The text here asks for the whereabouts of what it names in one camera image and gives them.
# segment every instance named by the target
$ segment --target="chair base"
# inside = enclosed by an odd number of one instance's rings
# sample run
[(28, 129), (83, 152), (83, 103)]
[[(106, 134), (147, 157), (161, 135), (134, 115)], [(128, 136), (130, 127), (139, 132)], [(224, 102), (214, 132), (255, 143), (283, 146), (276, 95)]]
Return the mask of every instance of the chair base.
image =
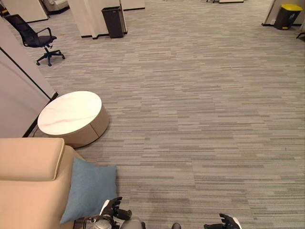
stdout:
[(48, 65), (52, 66), (52, 64), (50, 62), (52, 56), (61, 56), (63, 59), (65, 59), (65, 56), (61, 53), (60, 50), (55, 50), (55, 51), (50, 52), (46, 47), (44, 47), (44, 49), (45, 49), (46, 53), (36, 61), (37, 65), (40, 65), (39, 61), (47, 58), (48, 59)]

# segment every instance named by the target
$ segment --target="beige sofa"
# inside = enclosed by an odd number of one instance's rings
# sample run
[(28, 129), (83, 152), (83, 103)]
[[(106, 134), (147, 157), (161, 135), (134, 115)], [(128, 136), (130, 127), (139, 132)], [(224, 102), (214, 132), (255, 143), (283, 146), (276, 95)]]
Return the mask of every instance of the beige sofa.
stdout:
[(49, 12), (58, 11), (69, 6), (68, 0), (41, 0)]
[(75, 156), (61, 138), (0, 138), (0, 229), (72, 229), (59, 222)]

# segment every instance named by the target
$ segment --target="white marble tabletop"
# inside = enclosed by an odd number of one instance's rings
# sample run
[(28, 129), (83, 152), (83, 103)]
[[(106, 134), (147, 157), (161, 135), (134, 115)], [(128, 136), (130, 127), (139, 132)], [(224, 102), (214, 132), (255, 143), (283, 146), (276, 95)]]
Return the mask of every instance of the white marble tabletop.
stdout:
[(38, 117), (39, 129), (49, 135), (63, 135), (88, 125), (100, 112), (102, 101), (92, 92), (71, 92), (49, 103)]

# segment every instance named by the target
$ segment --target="beige table base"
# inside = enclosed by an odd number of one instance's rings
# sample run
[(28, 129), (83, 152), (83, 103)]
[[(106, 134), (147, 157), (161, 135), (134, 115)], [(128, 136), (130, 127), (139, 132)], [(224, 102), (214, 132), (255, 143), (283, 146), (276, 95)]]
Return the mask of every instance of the beige table base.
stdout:
[(62, 137), (65, 144), (73, 148), (85, 146), (98, 139), (107, 129), (109, 116), (102, 105), (99, 114), (92, 120), (91, 123), (84, 126), (82, 129), (68, 133), (65, 135), (48, 135), (50, 137)]

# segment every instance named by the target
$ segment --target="yellow trash can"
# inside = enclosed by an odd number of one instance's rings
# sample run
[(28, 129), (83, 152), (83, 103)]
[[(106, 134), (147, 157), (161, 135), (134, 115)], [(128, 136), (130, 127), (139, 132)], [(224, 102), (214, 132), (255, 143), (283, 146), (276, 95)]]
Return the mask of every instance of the yellow trash can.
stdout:
[(278, 30), (288, 30), (302, 10), (302, 7), (295, 4), (282, 4), (274, 27)]

